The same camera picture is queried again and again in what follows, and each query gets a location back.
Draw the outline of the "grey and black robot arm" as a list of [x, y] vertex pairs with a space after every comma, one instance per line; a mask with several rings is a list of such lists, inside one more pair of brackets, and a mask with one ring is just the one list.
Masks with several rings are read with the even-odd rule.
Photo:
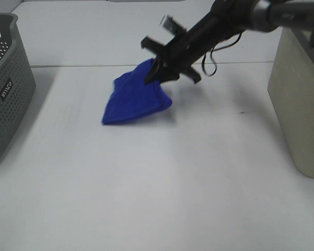
[[246, 30], [271, 32], [286, 27], [309, 31], [309, 45], [314, 48], [314, 1], [214, 1], [210, 11], [188, 30], [170, 16], [163, 26], [174, 36], [166, 45], [149, 37], [141, 41], [142, 48], [156, 55], [144, 82], [175, 81], [183, 74], [198, 83], [201, 75], [192, 64], [217, 44]]

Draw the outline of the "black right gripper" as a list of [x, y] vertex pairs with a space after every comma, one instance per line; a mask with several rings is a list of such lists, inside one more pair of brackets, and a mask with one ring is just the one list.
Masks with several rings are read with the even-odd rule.
[[201, 76], [192, 64], [220, 42], [238, 34], [240, 29], [232, 20], [236, 1], [214, 1], [211, 10], [190, 30], [184, 29], [171, 17], [166, 18], [174, 38], [166, 45], [146, 36], [141, 47], [156, 55], [144, 78], [145, 84], [176, 81], [183, 74], [195, 84]]

